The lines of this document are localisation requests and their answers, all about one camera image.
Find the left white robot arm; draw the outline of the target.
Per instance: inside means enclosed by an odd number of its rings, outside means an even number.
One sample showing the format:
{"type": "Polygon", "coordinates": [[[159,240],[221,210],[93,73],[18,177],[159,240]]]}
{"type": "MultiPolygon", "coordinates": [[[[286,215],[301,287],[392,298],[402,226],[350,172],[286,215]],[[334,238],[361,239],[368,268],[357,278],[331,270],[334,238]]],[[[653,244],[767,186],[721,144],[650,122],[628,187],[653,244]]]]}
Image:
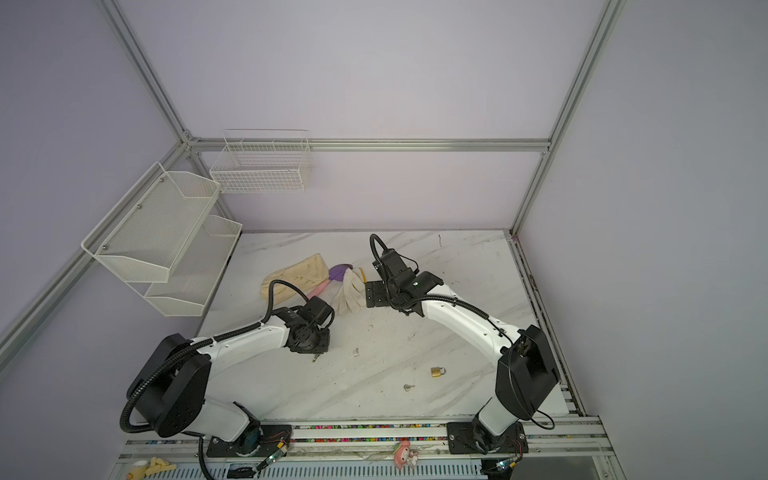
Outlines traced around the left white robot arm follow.
{"type": "Polygon", "coordinates": [[[183,434],[253,448],[262,436],[261,421],[241,403],[209,394],[210,381],[229,368],[279,349],[324,354],[335,319],[329,303],[304,293],[301,305],[277,308],[277,285],[299,291],[285,280],[272,281],[267,310],[259,321],[209,337],[165,337],[127,389],[119,417],[121,430],[153,432],[161,438],[183,434]]]}

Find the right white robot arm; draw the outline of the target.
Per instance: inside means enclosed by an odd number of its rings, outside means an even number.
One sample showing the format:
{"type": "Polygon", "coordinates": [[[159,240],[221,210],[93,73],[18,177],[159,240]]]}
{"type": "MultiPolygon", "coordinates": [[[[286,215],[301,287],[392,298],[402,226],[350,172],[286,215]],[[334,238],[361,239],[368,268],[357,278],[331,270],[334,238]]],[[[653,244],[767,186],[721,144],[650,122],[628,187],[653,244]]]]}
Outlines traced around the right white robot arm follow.
{"type": "Polygon", "coordinates": [[[450,329],[475,347],[495,367],[490,399],[468,422],[446,425],[452,454],[527,452],[523,429],[549,394],[560,384],[560,373],[545,333],[507,324],[460,298],[429,271],[412,269],[407,258],[376,234],[369,237],[378,281],[365,284],[369,308],[390,307],[406,316],[416,314],[450,329]]]}

